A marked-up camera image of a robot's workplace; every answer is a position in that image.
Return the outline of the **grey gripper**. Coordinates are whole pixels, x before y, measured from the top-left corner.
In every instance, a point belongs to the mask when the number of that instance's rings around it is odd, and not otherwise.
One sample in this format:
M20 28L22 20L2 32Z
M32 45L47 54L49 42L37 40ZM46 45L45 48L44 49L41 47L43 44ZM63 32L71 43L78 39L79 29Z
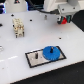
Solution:
M62 23L62 16L66 16L67 23L70 23L72 21L72 15L74 15L76 12L80 10L80 5L77 4L76 6L71 6L70 4L65 3L65 4L60 4L58 6L58 9L61 16L59 16L57 23L58 24Z

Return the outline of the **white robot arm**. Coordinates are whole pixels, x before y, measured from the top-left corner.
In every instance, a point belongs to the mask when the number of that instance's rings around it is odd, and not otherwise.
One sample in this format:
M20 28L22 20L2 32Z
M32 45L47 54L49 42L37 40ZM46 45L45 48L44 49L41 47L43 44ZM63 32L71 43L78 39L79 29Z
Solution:
M45 0L44 9L58 16L58 24L70 23L73 15L80 10L78 0Z

